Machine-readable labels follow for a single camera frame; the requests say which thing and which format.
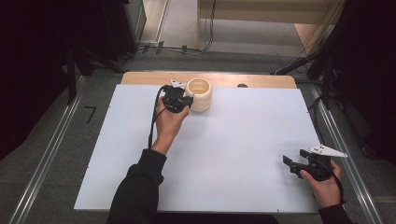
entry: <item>white table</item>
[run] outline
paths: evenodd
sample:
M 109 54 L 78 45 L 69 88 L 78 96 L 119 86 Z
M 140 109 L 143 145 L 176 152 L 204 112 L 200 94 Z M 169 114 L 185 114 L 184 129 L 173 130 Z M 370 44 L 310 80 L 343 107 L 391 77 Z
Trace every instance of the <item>white table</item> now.
M 148 144 L 159 88 L 116 88 L 75 209 L 109 209 Z M 282 155 L 307 163 L 299 149 L 317 144 L 299 90 L 214 87 L 211 108 L 189 114 L 168 153 L 159 211 L 316 213 L 310 188 Z

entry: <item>black tape mark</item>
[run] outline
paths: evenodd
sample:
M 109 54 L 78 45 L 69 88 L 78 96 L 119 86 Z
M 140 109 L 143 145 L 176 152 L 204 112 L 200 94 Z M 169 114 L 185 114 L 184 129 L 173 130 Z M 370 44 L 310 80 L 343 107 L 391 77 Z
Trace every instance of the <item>black tape mark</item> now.
M 85 105 L 84 108 L 86 108 L 86 109 L 92 109 L 92 112 L 91 112 L 91 114 L 90 114 L 90 118 L 87 120 L 87 124 L 89 124 L 89 123 L 91 122 L 91 119 L 92 119 L 92 117 L 93 117 L 93 114 L 94 114 L 95 111 L 96 111 L 96 106 L 88 106 L 88 105 Z

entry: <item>person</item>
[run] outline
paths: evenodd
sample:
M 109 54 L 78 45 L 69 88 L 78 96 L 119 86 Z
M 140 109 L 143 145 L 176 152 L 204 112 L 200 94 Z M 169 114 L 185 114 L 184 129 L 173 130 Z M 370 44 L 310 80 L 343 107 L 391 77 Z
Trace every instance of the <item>person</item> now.
M 180 113 L 172 113 L 165 109 L 162 97 L 159 99 L 157 139 L 152 148 L 143 149 L 139 162 L 129 168 L 127 176 L 121 181 L 108 213 L 108 224 L 153 223 L 158 207 L 159 186 L 163 182 L 162 169 L 166 153 L 172 146 L 183 119 L 188 115 L 187 106 Z M 335 175 L 340 178 L 341 168 L 333 161 L 332 167 Z M 306 171 L 301 171 L 301 175 L 314 192 L 324 224 L 352 223 L 340 204 L 340 192 L 333 177 L 318 182 Z

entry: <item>table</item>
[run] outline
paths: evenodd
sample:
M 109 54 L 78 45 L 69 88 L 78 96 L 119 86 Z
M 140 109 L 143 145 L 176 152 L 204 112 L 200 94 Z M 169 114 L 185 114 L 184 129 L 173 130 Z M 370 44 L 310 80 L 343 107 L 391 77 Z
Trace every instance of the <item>table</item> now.
M 214 86 L 212 106 L 184 120 L 163 169 L 159 211 L 316 213 L 310 188 L 282 162 L 287 154 L 307 163 L 299 149 L 318 144 L 292 77 L 165 72 L 124 75 L 75 209 L 109 209 L 128 167 L 147 146 L 157 90 L 170 78 L 185 82 L 194 77 L 204 77 Z M 250 88 L 235 88 L 240 83 Z

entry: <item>black jacket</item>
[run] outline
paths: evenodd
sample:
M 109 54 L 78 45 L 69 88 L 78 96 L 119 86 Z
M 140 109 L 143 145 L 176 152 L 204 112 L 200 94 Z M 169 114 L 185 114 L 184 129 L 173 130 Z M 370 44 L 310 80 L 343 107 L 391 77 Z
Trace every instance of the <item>black jacket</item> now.
M 129 168 L 116 191 L 107 223 L 149 224 L 154 221 L 165 161 L 163 154 L 151 149 L 143 150 L 139 162 Z M 322 208 L 319 213 L 324 224 L 352 223 L 342 205 Z

